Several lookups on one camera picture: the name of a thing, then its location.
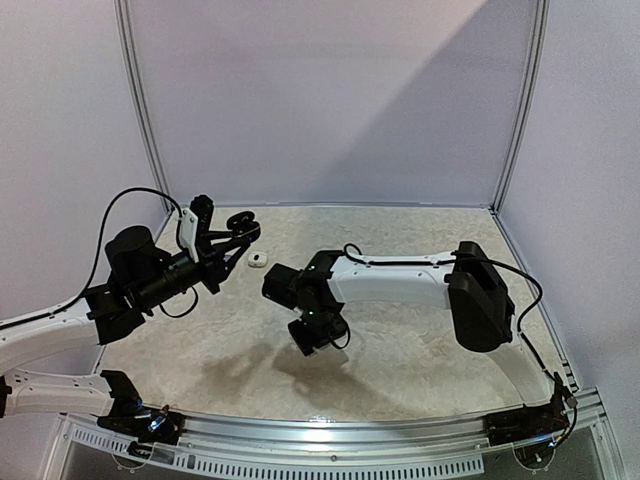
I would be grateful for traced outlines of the black earbud charging case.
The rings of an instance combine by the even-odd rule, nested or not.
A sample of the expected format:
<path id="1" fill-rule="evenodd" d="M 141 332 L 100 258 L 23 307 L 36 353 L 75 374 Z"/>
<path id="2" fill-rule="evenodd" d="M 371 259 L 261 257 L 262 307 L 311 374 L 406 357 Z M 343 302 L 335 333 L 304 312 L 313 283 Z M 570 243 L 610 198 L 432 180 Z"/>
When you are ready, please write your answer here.
<path id="1" fill-rule="evenodd" d="M 230 216 L 226 227 L 232 238 L 244 239 L 250 243 L 257 241 L 261 235 L 261 226 L 253 211 L 242 211 Z"/>

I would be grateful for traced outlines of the white earbud charging case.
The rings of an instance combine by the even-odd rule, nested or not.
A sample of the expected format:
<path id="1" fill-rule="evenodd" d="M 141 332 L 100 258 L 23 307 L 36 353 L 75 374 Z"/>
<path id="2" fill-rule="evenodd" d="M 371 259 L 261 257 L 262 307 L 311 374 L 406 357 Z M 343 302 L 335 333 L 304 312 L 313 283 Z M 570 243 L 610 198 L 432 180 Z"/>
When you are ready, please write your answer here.
<path id="1" fill-rule="evenodd" d="M 263 252 L 253 252 L 247 257 L 247 264 L 251 268 L 264 268 L 269 262 L 269 257 Z"/>

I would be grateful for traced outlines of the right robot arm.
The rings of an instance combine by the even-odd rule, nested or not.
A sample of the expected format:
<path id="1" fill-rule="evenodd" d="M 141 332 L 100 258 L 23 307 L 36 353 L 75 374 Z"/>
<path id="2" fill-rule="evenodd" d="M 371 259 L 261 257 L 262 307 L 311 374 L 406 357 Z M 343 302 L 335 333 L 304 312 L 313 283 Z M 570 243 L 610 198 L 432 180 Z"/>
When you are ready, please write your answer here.
<path id="1" fill-rule="evenodd" d="M 553 403 L 573 409 L 577 401 L 524 333 L 522 321 L 533 308 L 516 310 L 499 274 L 503 269 L 539 284 L 488 258 L 472 241 L 460 242 L 453 252 L 426 256 L 367 256 L 347 244 L 317 252 L 301 270 L 273 265 L 262 294 L 300 312 L 288 330 L 305 356 L 327 345 L 343 349 L 349 344 L 350 327 L 341 314 L 348 303 L 424 304 L 449 311 L 458 344 L 487 355 L 502 370 L 526 406 L 518 412 L 517 427 L 524 435 L 537 436 L 555 420 Z"/>

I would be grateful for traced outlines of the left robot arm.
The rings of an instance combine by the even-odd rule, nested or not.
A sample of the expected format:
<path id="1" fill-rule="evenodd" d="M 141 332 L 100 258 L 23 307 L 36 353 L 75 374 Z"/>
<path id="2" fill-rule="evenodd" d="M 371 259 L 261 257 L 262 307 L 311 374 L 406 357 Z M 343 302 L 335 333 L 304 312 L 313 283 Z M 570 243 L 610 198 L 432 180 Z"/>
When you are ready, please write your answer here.
<path id="1" fill-rule="evenodd" d="M 105 346 L 126 338 L 155 308 L 202 284 L 211 294 L 260 236 L 251 211 L 231 216 L 223 231 L 210 228 L 214 204 L 206 195 L 179 207 L 172 254 L 156 246 L 150 230 L 130 226 L 99 243 L 110 265 L 106 283 L 87 284 L 74 298 L 1 324 L 1 414 L 81 413 L 99 426 L 142 442 L 175 441 L 182 417 L 144 405 L 121 371 L 88 376 L 33 373 L 23 365 L 59 352 Z"/>

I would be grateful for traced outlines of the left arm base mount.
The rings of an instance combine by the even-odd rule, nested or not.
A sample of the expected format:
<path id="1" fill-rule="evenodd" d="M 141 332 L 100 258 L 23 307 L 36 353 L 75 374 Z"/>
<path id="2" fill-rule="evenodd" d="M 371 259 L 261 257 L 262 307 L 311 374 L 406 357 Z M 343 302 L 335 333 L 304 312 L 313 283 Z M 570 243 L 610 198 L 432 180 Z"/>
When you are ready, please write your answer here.
<path id="1" fill-rule="evenodd" d="M 177 445 L 182 435 L 185 416 L 168 405 L 157 409 L 147 407 L 141 399 L 116 399 L 97 425 L 112 432 L 135 437 L 139 443 Z"/>

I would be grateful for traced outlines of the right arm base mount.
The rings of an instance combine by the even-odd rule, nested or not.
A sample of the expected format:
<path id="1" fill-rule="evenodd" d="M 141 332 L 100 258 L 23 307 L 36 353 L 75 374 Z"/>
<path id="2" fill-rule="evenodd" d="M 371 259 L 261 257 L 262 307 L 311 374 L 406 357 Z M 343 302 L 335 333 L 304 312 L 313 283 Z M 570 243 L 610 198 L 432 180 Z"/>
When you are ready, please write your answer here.
<path id="1" fill-rule="evenodd" d="M 487 414 L 482 417 L 482 422 L 491 446 L 547 438 L 569 426 L 562 399 L 535 407 L 522 406 Z"/>

